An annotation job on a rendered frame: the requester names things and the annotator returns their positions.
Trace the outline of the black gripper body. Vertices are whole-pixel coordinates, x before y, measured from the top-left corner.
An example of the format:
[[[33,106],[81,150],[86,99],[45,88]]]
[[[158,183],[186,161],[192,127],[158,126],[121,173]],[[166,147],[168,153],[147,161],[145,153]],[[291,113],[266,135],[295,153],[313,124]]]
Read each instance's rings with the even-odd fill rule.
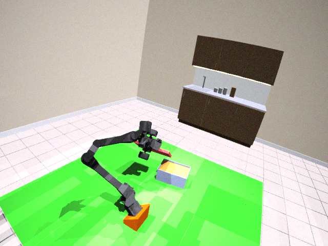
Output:
[[[149,133],[148,135],[150,135],[150,137],[148,137],[150,139],[150,143],[148,146],[146,146],[145,148],[143,148],[144,151],[140,151],[138,157],[144,160],[148,160],[150,154],[146,153],[150,151],[150,145],[151,145],[151,141],[152,141],[152,136],[157,136],[158,132],[157,130],[151,129],[151,133]]]

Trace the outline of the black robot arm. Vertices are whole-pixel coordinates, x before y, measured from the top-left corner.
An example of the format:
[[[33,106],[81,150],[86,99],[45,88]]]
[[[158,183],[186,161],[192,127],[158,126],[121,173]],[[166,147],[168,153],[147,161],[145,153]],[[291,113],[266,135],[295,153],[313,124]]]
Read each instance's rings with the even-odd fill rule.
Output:
[[[135,190],[128,183],[121,183],[118,179],[112,176],[106,169],[104,169],[94,155],[100,147],[110,146],[119,143],[134,143],[138,140],[138,147],[145,148],[149,145],[150,139],[148,134],[151,133],[152,123],[150,121],[140,121],[139,129],[137,131],[131,131],[121,136],[108,137],[104,139],[95,139],[89,150],[81,156],[81,162],[86,166],[92,168],[112,186],[116,187],[121,194],[121,202],[124,204],[124,208],[128,212],[128,216],[136,216],[143,207],[140,206],[137,200],[135,200]],[[159,151],[161,147],[161,139],[153,139],[151,141],[150,149]]]

